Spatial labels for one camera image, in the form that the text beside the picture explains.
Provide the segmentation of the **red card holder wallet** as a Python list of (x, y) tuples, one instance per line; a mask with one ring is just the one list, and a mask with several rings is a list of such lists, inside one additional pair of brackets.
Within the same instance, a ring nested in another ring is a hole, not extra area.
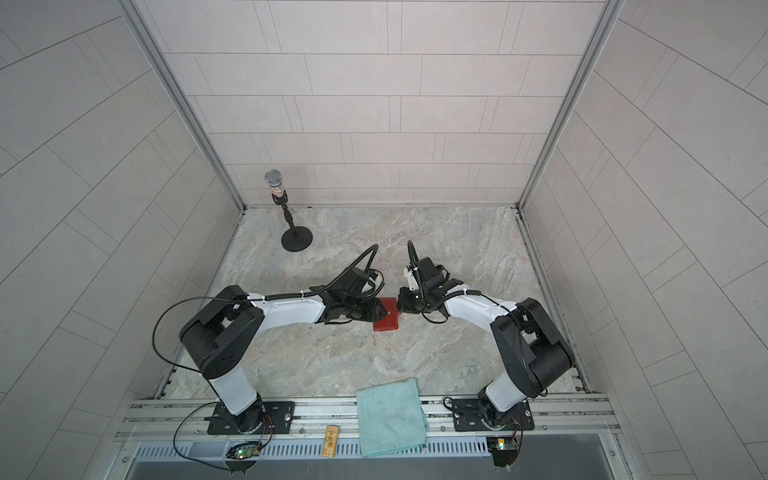
[(374, 332), (390, 332), (399, 328), (400, 312), (397, 307), (397, 299), (385, 297), (379, 300), (380, 308), (377, 310), (376, 321), (373, 323)]

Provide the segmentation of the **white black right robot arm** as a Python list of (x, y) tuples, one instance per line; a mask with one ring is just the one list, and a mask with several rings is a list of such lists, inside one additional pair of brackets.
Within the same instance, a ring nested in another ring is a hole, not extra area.
[(548, 394), (549, 386), (575, 364), (575, 357), (541, 303), (494, 299), (450, 276), (431, 258), (413, 249), (404, 269), (408, 285), (400, 289), (397, 309), (426, 318), (439, 313), (445, 319), (464, 320), (491, 334), (504, 372), (478, 393), (470, 411), (492, 429), (524, 425), (523, 404)]

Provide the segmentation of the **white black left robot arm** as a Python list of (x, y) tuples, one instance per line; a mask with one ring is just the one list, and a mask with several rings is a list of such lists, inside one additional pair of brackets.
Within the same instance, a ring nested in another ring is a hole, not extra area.
[(353, 267), (328, 285), (295, 294), (257, 297), (237, 285), (224, 288), (189, 320), (179, 340), (225, 411), (217, 420), (229, 433), (263, 426), (266, 411), (241, 360), (260, 331), (293, 324), (375, 323), (388, 315), (377, 297), (384, 276)]

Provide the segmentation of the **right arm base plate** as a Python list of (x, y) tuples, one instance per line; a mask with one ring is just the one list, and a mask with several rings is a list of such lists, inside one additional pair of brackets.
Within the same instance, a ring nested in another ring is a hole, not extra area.
[(516, 432), (535, 428), (526, 400), (501, 413), (490, 402), (477, 397), (444, 397), (442, 403), (451, 412), (454, 428), (458, 432)]

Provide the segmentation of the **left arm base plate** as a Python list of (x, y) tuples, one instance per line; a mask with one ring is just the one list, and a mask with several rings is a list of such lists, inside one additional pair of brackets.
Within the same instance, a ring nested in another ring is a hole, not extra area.
[(240, 414), (231, 413), (223, 402), (218, 402), (207, 416), (208, 435), (255, 435), (256, 433), (287, 434), (290, 431), (295, 403), (290, 401), (264, 402), (257, 399)]

